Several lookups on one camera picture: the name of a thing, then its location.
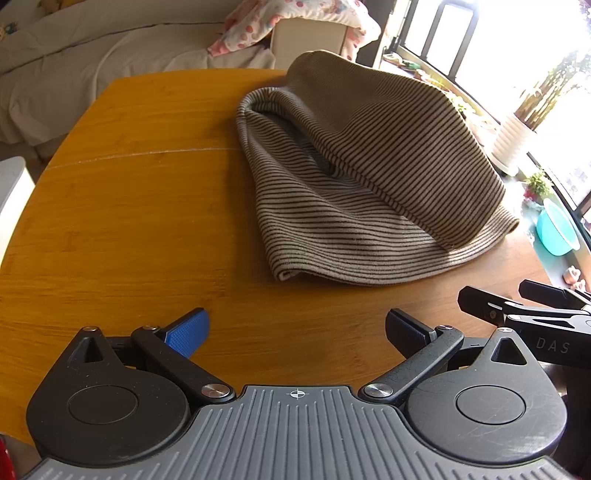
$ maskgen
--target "metal screw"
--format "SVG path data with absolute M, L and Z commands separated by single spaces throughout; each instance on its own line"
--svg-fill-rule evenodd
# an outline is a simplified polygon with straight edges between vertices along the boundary
M 201 389 L 201 394 L 208 398 L 223 398 L 230 394 L 230 387 L 221 383 L 210 383 Z
M 385 383 L 372 383 L 363 388 L 363 393 L 372 398 L 386 398 L 392 395 L 394 390 Z

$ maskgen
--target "teal bowl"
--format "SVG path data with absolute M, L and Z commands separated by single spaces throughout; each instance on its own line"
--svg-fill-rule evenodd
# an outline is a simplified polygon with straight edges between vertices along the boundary
M 573 224 L 550 199 L 544 199 L 544 211 L 538 217 L 535 229 L 546 250 L 552 255 L 559 257 L 581 248 Z

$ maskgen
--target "gray ribbed plate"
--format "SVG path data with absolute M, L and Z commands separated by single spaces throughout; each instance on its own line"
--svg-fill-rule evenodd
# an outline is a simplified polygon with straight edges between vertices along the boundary
M 48 459 L 29 480 L 553 480 L 552 461 L 484 468 L 419 442 L 396 409 L 356 399 L 348 387 L 247 387 L 202 408 L 185 435 L 141 462 L 106 469 Z

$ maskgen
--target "white flower pot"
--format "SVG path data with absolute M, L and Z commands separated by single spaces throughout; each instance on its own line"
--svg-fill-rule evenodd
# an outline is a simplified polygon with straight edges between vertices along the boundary
M 488 157 L 493 165 L 514 176 L 519 171 L 517 161 L 528 152 L 535 136 L 535 132 L 510 113 L 501 123 Z

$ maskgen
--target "potted plant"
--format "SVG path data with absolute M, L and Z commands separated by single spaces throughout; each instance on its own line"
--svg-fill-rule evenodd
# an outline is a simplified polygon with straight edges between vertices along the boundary
M 591 34 L 591 8 L 582 3 L 582 13 Z M 501 123 L 489 153 L 494 165 L 509 175 L 517 174 L 517 159 L 525 155 L 535 129 L 571 90 L 581 88 L 591 76 L 591 48 L 570 52 L 533 89 L 522 92 L 520 105 Z
M 525 179 L 525 192 L 523 196 L 532 202 L 542 205 L 544 199 L 550 194 L 552 184 L 546 178 L 543 171 L 538 170 Z

